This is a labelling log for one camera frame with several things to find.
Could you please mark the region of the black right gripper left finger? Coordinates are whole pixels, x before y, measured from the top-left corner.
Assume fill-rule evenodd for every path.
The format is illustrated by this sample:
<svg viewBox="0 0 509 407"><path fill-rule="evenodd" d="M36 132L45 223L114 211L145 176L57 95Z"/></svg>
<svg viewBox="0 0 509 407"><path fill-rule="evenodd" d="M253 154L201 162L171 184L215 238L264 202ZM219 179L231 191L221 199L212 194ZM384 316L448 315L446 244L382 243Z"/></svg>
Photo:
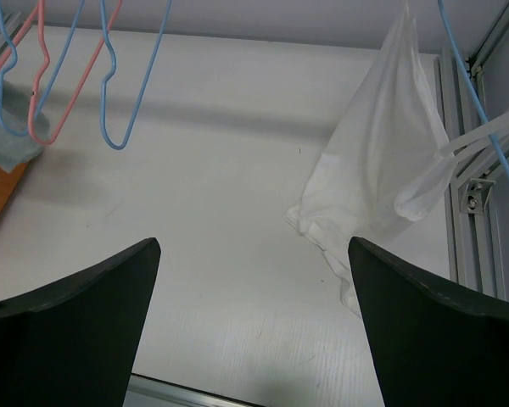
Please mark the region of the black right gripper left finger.
<svg viewBox="0 0 509 407"><path fill-rule="evenodd" d="M0 301L0 406L121 406L159 269L146 238Z"/></svg>

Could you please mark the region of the grey tank top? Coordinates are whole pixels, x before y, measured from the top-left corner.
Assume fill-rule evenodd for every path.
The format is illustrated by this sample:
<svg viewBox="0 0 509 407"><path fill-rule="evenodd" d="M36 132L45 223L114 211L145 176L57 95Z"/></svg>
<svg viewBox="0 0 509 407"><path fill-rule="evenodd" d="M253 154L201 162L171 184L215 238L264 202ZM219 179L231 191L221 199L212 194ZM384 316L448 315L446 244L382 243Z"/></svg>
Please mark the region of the grey tank top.
<svg viewBox="0 0 509 407"><path fill-rule="evenodd" d="M29 107L27 94L10 83L4 88L4 91L4 119L26 120ZM43 146L34 142L30 136L12 136L0 125L0 168L2 170L11 173L17 165L28 163L42 151Z"/></svg>

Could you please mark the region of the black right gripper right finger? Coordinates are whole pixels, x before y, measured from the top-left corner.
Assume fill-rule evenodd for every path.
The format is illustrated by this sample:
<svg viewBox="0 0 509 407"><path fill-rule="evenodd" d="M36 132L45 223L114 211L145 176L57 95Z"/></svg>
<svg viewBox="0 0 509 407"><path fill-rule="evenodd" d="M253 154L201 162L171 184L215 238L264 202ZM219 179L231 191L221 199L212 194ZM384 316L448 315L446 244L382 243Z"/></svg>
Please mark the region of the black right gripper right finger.
<svg viewBox="0 0 509 407"><path fill-rule="evenodd" d="M387 406L509 406L509 303L360 237L348 254Z"/></svg>

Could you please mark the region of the white tank top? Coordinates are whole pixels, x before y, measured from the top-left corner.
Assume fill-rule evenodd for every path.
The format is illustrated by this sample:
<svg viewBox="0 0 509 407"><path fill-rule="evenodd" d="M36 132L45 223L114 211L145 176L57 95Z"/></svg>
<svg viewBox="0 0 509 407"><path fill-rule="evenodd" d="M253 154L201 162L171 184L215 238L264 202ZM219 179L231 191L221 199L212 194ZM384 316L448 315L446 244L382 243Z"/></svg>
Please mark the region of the white tank top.
<svg viewBox="0 0 509 407"><path fill-rule="evenodd" d="M507 135L509 111L448 138L404 7L285 219L322 250L343 305L358 313L351 238L383 243L425 218L457 165Z"/></svg>

